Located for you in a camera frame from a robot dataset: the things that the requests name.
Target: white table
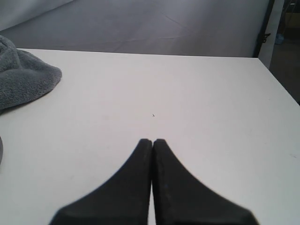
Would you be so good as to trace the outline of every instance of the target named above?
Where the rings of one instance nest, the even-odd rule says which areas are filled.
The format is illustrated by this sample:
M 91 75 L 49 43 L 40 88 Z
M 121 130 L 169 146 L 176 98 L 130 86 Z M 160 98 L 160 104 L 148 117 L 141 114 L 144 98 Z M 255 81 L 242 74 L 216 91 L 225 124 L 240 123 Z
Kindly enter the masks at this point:
M 261 225 L 300 224 L 300 107 L 258 59 L 29 51 L 63 79 L 0 116 L 0 224 L 48 224 L 144 137 Z

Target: gray wall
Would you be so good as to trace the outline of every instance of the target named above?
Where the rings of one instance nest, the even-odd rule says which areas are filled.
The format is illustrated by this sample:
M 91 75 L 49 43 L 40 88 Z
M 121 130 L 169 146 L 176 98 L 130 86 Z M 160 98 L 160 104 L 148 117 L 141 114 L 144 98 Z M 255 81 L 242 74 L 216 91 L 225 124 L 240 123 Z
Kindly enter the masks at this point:
M 1 31 L 20 48 L 251 57 L 268 0 L 74 0 Z

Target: gray fabric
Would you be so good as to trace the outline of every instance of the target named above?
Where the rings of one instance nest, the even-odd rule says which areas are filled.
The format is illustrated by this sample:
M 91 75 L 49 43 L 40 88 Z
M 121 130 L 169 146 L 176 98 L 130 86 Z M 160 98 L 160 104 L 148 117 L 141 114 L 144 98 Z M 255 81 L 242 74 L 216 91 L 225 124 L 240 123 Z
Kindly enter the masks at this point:
M 20 48 L 252 57 L 269 0 L 74 0 L 0 32 Z
M 60 79 L 60 69 L 0 36 L 0 110 L 38 99 Z
M 15 26 L 72 0 L 0 0 L 0 30 Z

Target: dark floor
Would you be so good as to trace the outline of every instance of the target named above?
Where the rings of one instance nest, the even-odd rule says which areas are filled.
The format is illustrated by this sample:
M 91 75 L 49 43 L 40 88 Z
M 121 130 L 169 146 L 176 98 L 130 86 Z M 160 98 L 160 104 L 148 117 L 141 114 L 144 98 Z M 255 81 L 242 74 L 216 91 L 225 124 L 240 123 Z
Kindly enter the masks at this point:
M 285 40 L 274 46 L 271 73 L 300 102 L 300 40 Z

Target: gray towel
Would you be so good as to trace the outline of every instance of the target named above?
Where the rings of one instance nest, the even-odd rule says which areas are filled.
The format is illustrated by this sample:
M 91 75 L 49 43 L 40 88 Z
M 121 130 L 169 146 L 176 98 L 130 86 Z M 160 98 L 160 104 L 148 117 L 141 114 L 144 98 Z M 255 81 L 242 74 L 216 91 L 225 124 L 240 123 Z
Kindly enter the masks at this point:
M 53 90 L 61 70 L 0 36 L 0 110 L 38 99 Z

